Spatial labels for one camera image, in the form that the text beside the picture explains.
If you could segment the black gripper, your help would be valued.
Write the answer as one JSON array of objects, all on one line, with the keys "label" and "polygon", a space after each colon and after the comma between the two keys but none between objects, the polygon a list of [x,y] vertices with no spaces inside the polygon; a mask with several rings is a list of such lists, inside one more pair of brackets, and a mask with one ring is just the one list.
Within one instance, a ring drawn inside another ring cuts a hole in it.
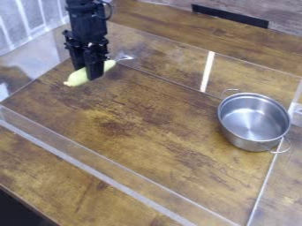
[{"label": "black gripper", "polygon": [[71,30],[64,31],[65,49],[76,70],[85,67],[89,80],[104,74],[107,24],[111,3],[105,0],[65,0]]}]

